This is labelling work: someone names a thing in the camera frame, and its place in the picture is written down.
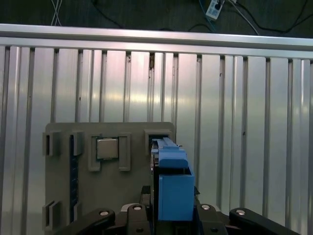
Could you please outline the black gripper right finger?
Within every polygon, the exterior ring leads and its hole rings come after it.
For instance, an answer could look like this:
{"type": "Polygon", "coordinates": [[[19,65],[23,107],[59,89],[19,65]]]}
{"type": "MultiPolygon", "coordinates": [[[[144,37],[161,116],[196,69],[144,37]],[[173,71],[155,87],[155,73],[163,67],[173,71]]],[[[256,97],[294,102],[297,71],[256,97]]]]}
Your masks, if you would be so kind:
{"type": "Polygon", "coordinates": [[[296,235],[297,232],[246,208],[219,208],[195,199],[194,233],[198,235],[296,235]]]}

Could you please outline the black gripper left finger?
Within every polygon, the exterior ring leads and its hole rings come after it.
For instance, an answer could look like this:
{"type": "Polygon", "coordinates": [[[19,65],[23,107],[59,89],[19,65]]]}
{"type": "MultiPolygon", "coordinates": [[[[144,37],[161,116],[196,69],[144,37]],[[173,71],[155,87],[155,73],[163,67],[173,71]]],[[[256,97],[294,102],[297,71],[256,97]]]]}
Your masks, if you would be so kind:
{"type": "Polygon", "coordinates": [[[139,203],[123,205],[119,213],[95,209],[70,224],[72,235],[150,235],[151,187],[143,186],[139,203]]]}

